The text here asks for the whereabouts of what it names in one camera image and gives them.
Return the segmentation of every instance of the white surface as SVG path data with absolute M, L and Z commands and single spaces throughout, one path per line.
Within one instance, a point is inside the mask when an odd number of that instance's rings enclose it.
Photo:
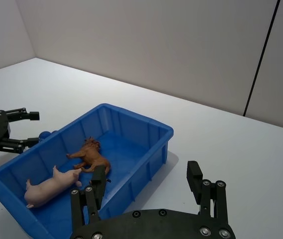
M 36 56 L 242 115 L 276 0 L 17 0 Z
M 39 59 L 0 69 L 0 109 L 26 107 L 41 116 L 40 121 L 12 123 L 13 138 L 59 129 L 100 103 L 175 130 L 168 164 L 141 193 L 146 201 L 138 197 L 135 204 L 197 213 L 186 180 L 187 161 L 196 160 L 204 178 L 227 183 L 236 238 L 283 238 L 283 128 Z M 0 153 L 0 162 L 9 159 L 6 155 Z M 2 238 L 27 235 L 0 204 Z
M 0 68 L 35 57 L 15 0 L 0 0 Z
M 247 116 L 283 127 L 283 1 L 273 24 Z

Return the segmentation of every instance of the metal screw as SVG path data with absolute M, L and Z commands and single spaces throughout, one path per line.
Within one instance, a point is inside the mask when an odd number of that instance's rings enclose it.
M 218 185 L 219 187 L 224 187 L 224 183 L 223 183 L 223 182 L 217 182 L 217 185 Z
M 92 239 L 102 239 L 102 234 L 101 233 L 96 233 L 92 236 Z
M 231 237 L 230 232 L 229 232 L 228 230 L 226 230 L 226 229 L 221 229 L 221 230 L 219 230 L 219 234 L 220 234 L 220 236 L 221 236 L 222 238 L 225 238 L 225 239 Z
M 210 231 L 209 228 L 205 228 L 205 227 L 200 228 L 200 232 L 201 232 L 201 234 L 202 234 L 203 236 L 205 236 L 205 237 L 211 235 L 211 231 Z
M 203 184 L 205 185 L 205 186 L 207 186 L 207 185 L 210 185 L 210 182 L 209 181 L 203 181 Z

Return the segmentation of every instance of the toy pig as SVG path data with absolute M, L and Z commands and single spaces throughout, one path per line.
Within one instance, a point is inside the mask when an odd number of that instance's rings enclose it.
M 73 183 L 80 187 L 82 183 L 78 181 L 81 169 L 69 170 L 62 173 L 57 170 L 56 166 L 53 168 L 53 177 L 41 182 L 38 185 L 31 185 L 30 180 L 26 181 L 26 192 L 24 198 L 28 203 L 27 208 L 37 208 L 52 198 L 70 187 Z

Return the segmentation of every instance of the brown toy animal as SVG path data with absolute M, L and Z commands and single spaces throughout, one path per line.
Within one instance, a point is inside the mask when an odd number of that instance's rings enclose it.
M 110 162 L 101 154 L 99 153 L 100 150 L 100 143 L 94 138 L 90 137 L 89 139 L 85 139 L 85 143 L 82 146 L 81 150 L 72 153 L 72 154 L 66 154 L 66 156 L 71 158 L 81 158 L 82 163 L 74 165 L 74 169 L 81 168 L 83 172 L 85 173 L 91 173 L 94 171 L 95 167 L 98 165 L 104 165 L 105 166 L 105 174 L 110 170 Z M 85 169 L 84 166 L 90 165 L 91 167 L 89 169 Z

